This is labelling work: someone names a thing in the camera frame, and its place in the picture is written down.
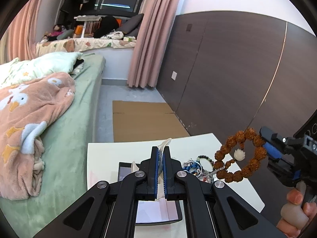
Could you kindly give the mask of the person's right hand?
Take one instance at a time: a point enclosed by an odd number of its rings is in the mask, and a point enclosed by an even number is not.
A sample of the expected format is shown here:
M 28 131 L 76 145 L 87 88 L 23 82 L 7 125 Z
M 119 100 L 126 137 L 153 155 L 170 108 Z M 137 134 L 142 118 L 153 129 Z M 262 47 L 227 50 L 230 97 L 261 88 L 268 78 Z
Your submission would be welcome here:
M 304 202 L 307 186 L 299 182 L 286 196 L 287 203 L 281 209 L 281 219 L 277 228 L 286 237 L 298 237 L 316 215 L 316 202 Z

